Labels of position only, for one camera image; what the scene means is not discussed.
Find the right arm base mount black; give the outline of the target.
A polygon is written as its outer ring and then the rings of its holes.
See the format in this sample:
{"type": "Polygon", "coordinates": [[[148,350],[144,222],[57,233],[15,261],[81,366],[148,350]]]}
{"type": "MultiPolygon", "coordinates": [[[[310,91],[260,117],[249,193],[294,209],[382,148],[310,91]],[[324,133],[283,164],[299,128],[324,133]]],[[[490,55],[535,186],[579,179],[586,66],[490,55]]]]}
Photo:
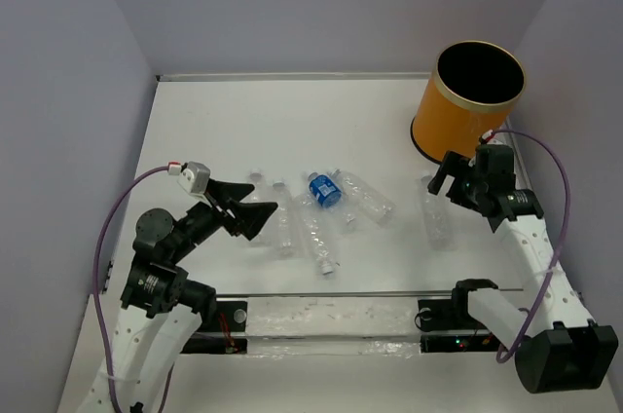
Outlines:
{"type": "Polygon", "coordinates": [[[494,353],[500,347],[483,324],[457,316],[450,299],[420,299],[414,324],[423,354],[494,353]]]}

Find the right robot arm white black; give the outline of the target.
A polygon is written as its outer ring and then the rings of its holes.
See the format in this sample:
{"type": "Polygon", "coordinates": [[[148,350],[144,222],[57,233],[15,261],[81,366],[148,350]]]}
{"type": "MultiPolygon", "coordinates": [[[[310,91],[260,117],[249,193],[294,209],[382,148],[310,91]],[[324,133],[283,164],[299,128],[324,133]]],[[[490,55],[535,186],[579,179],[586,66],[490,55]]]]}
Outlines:
{"type": "Polygon", "coordinates": [[[532,304],[514,306],[488,279],[456,283],[448,304],[457,326],[488,329],[512,357],[519,380],[531,394],[594,390],[619,346],[609,325],[598,324],[574,294],[549,240],[535,193],[516,186],[514,152],[503,144],[482,144],[473,158],[449,151],[427,186],[439,193],[453,182],[450,201],[487,219],[532,304]]]}

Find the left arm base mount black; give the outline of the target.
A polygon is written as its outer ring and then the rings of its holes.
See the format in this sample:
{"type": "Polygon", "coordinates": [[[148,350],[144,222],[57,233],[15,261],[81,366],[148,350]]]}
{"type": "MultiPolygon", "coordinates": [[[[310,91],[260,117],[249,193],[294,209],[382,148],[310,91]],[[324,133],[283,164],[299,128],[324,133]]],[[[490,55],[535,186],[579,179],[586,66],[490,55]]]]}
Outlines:
{"type": "Polygon", "coordinates": [[[184,345],[183,355],[245,355],[248,303],[242,299],[219,299],[210,322],[200,328],[184,345]]]}

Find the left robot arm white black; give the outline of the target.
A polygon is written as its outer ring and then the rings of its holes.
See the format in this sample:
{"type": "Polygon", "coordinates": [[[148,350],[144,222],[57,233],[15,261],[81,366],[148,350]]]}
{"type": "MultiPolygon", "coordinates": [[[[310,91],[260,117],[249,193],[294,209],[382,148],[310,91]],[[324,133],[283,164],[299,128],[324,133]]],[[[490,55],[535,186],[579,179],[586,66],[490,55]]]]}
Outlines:
{"type": "Polygon", "coordinates": [[[135,226],[132,258],[113,331],[100,329],[104,359],[79,406],[81,412],[148,412],[165,406],[174,364],[186,343],[217,313],[213,287],[189,279],[180,261],[219,229],[253,240],[277,210],[247,203],[254,187],[211,178],[185,164],[178,182],[196,204],[180,219],[144,212],[135,226]]]}

